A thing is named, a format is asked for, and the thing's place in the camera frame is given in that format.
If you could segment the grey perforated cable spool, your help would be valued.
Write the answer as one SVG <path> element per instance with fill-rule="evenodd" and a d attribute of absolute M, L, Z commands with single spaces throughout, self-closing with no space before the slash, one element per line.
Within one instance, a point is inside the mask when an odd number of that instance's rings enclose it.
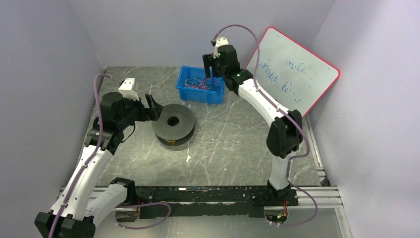
<path fill-rule="evenodd" d="M 167 146 L 180 146 L 190 140 L 195 131 L 195 117 L 192 111 L 181 104 L 169 104 L 157 121 L 152 122 L 157 139 Z"/>

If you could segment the blue plastic bin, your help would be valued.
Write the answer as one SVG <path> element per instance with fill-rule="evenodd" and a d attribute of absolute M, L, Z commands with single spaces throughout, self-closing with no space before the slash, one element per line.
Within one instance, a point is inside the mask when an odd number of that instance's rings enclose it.
<path fill-rule="evenodd" d="M 221 104 L 225 83 L 221 77 L 206 78 L 199 67 L 182 66 L 175 88 L 183 101 Z"/>

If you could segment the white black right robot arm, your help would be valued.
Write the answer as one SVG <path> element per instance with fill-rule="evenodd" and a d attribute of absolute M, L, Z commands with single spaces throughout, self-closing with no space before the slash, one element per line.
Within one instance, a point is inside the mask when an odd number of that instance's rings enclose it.
<path fill-rule="evenodd" d="M 301 113 L 277 103 L 251 72 L 241 68 L 232 45 L 218 47 L 214 53 L 204 54 L 202 59 L 207 77 L 222 77 L 226 88 L 246 100 L 267 122 L 266 145 L 273 155 L 267 187 L 275 198 L 284 197 L 291 190 L 291 160 L 304 139 Z"/>

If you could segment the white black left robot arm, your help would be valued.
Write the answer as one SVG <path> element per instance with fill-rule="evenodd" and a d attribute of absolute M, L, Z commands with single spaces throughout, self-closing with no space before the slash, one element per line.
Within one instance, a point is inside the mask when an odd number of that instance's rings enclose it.
<path fill-rule="evenodd" d="M 115 178 L 106 192 L 89 202 L 97 181 L 124 141 L 124 130 L 137 121 L 157 121 L 164 106 L 146 94 L 148 107 L 141 99 L 129 99 L 118 92 L 96 100 L 98 116 L 84 141 L 80 161 L 63 193 L 50 211 L 39 212 L 35 226 L 44 238 L 92 238 L 100 222 L 118 205 L 137 205 L 135 183 Z"/>

